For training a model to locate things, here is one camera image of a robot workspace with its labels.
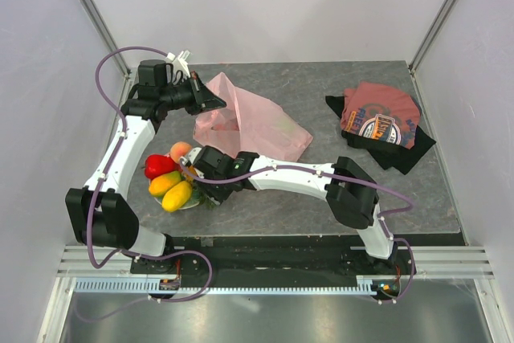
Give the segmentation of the pink plastic bag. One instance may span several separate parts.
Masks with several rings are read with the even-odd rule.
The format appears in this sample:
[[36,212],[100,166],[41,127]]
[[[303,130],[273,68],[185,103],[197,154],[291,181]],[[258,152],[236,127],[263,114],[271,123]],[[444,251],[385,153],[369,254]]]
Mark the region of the pink plastic bag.
[[280,161],[298,161],[313,136],[278,104],[235,86],[225,73],[207,83],[225,108],[196,117],[194,139],[231,157],[254,152]]

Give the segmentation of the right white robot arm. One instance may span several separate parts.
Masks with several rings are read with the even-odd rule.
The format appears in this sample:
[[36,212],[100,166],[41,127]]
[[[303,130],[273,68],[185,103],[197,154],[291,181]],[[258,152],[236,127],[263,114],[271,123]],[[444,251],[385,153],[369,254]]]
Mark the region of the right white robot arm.
[[335,220],[357,231],[374,272],[387,273],[397,263],[394,237],[378,220],[376,182],[348,157],[302,164],[252,152],[231,157],[205,146],[190,150],[186,164],[200,178],[199,189],[217,205],[242,190],[281,190],[318,198],[328,204]]

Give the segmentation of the peach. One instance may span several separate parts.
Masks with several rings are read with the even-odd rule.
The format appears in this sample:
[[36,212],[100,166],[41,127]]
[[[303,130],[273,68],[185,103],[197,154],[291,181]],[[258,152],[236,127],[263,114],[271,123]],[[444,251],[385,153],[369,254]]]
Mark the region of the peach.
[[184,157],[191,149],[192,145],[184,141],[179,141],[172,145],[169,150],[169,156],[174,162],[178,164],[180,159]]

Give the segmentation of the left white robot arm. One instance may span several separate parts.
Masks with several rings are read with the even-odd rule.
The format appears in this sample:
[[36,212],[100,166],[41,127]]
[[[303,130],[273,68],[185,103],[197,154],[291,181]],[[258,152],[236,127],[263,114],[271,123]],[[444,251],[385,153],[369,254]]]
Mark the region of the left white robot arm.
[[82,188],[71,188],[65,204],[72,230],[88,248],[111,247],[148,255],[159,273],[173,270],[176,254],[166,235],[140,225],[127,203],[130,181],[142,153],[173,110],[190,115],[226,107],[189,71],[186,62],[148,59],[137,68],[130,97],[117,109],[120,119],[101,163]]

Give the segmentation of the pineapple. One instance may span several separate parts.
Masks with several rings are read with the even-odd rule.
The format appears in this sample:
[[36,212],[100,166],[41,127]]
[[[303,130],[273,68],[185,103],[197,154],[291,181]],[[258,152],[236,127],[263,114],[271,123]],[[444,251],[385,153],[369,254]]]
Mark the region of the pineapple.
[[205,206],[212,210],[216,207],[198,188],[198,182],[196,178],[199,178],[197,171],[193,166],[187,166],[182,168],[181,171],[182,179],[189,182],[193,187],[193,193],[189,201],[181,208],[181,210],[188,210],[196,206]]

